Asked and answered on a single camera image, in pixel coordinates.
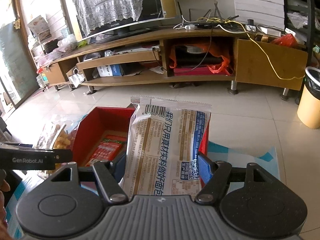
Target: yellow cable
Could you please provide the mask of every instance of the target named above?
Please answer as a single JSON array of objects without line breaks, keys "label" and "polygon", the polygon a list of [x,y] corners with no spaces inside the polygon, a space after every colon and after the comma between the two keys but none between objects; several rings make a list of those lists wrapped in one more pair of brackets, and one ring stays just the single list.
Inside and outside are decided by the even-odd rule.
[{"label": "yellow cable", "polygon": [[[244,31],[246,31],[246,29],[243,27],[243,25],[242,25],[241,23],[239,23],[239,22],[236,22],[236,21],[225,21],[225,23],[230,23],[230,22],[234,22],[234,23],[240,24],[241,27],[244,29]],[[247,33],[247,35],[248,35],[249,39],[250,39],[251,41],[253,41],[253,42],[263,51],[263,53],[267,56],[268,61],[269,61],[270,65],[271,65],[273,71],[275,72],[275,74],[277,75],[277,77],[278,77],[279,79],[281,79],[281,80],[293,80],[293,79],[302,79],[302,78],[304,78],[304,75],[303,75],[302,77],[300,77],[300,78],[297,78],[297,77],[293,77],[293,78],[281,78],[281,77],[279,77],[279,75],[278,75],[278,73],[276,72],[273,64],[271,63],[271,60],[270,60],[268,54],[263,50],[263,48],[261,48],[261,46],[260,46],[255,40],[253,40],[253,39],[250,37],[250,35],[249,35],[248,33]]]},{"label": "yellow cable", "polygon": [[197,19],[197,21],[199,21],[199,20],[207,20],[207,21],[210,21],[210,22],[219,22],[219,23],[221,23],[221,21],[220,21],[220,19],[219,18],[214,18],[214,17],[212,17],[212,18],[205,18],[205,17],[200,17],[199,19]]}]

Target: grey textured grip pad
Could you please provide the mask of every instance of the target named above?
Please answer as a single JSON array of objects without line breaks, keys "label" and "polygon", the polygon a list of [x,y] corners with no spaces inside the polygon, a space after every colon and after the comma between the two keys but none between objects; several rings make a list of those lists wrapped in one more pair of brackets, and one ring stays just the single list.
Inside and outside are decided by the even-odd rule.
[{"label": "grey textured grip pad", "polygon": [[[34,239],[25,236],[24,240]],[[74,240],[251,240],[227,226],[211,206],[190,196],[135,196],[112,206],[92,230]],[[286,240],[297,240],[292,236]]]}]

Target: metal screw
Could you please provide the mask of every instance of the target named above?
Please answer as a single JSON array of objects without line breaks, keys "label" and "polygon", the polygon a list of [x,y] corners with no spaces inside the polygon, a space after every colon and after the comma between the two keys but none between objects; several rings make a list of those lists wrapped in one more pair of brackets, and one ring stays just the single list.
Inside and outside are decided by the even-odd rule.
[{"label": "metal screw", "polygon": [[204,203],[208,203],[213,200],[213,196],[210,194],[202,194],[198,197],[198,200]]},{"label": "metal screw", "polygon": [[115,202],[115,203],[119,203],[119,202],[122,202],[126,199],[126,195],[124,194],[121,194],[121,193],[117,193],[117,194],[113,194],[111,195],[110,197],[110,200],[112,202]]}]

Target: trash can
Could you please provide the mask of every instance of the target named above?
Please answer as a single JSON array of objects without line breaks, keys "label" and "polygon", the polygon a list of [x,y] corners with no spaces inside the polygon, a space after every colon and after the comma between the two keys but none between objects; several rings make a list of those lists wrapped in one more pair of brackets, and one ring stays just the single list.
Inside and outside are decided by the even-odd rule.
[{"label": "trash can", "polygon": [[305,78],[298,117],[306,126],[318,129],[320,127],[320,69],[307,67]]}]

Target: black trash bag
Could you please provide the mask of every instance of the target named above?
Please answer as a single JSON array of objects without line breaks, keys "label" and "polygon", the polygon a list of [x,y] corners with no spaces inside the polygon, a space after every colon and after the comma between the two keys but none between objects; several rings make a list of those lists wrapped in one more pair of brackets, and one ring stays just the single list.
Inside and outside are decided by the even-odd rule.
[{"label": "black trash bag", "polygon": [[[310,78],[310,75],[318,81],[318,84]],[[315,69],[315,68],[311,68],[311,67],[306,68],[305,85],[306,85],[307,89],[309,90],[309,92],[311,93],[311,95],[313,95],[315,98],[320,100],[320,85],[319,84],[320,84],[320,70]]]}]

